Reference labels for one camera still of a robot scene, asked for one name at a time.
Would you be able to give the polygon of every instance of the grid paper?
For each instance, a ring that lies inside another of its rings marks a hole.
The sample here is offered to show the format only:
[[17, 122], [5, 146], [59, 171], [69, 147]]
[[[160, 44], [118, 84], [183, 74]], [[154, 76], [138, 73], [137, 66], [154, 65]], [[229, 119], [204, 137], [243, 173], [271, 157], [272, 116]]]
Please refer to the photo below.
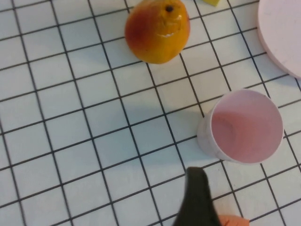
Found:
[[[164, 65], [125, 43], [138, 2], [1, 0], [0, 225], [171, 226], [188, 166], [205, 169], [219, 214], [300, 225], [300, 81], [262, 49], [258, 1], [184, 0], [190, 39]], [[285, 124], [260, 165], [210, 159], [196, 142], [202, 116], [241, 88], [269, 96]]]

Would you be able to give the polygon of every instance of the mango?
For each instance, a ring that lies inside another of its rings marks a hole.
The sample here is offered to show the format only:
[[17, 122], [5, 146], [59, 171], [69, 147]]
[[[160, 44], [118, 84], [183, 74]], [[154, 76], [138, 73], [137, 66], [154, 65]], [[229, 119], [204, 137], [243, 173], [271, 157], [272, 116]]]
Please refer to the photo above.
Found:
[[190, 35], [190, 20], [180, 0], [143, 0], [129, 14], [126, 42], [147, 63], [163, 64], [177, 56]]

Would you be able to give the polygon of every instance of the yellow object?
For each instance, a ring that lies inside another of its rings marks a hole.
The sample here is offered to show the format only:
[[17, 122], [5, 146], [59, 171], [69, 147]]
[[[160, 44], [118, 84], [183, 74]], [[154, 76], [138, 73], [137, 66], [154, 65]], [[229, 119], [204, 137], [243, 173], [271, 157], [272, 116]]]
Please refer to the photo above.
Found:
[[137, 58], [163, 64], [178, 55], [190, 34], [190, 20], [180, 0], [143, 0], [131, 11], [125, 38]]
[[203, 1], [210, 5], [217, 6], [220, 0], [203, 0]]

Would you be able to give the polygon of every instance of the black object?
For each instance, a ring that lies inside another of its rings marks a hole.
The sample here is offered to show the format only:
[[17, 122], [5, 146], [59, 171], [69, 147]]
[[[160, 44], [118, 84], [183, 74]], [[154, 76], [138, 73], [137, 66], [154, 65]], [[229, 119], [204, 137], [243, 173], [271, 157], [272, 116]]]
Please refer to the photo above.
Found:
[[173, 226], [222, 226], [202, 168], [187, 168], [185, 195]]
[[165, 7], [165, 10], [166, 10], [167, 12], [169, 12], [169, 13], [172, 12], [173, 9], [174, 9], [174, 7], [171, 6], [171, 5], [168, 5], [168, 6]]

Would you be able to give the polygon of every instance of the pink plate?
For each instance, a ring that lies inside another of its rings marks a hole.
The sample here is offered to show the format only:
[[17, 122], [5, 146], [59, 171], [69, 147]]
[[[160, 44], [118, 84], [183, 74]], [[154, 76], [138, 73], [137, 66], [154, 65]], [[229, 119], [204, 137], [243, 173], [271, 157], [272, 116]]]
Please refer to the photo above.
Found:
[[258, 35], [272, 61], [301, 78], [301, 0], [260, 0]]

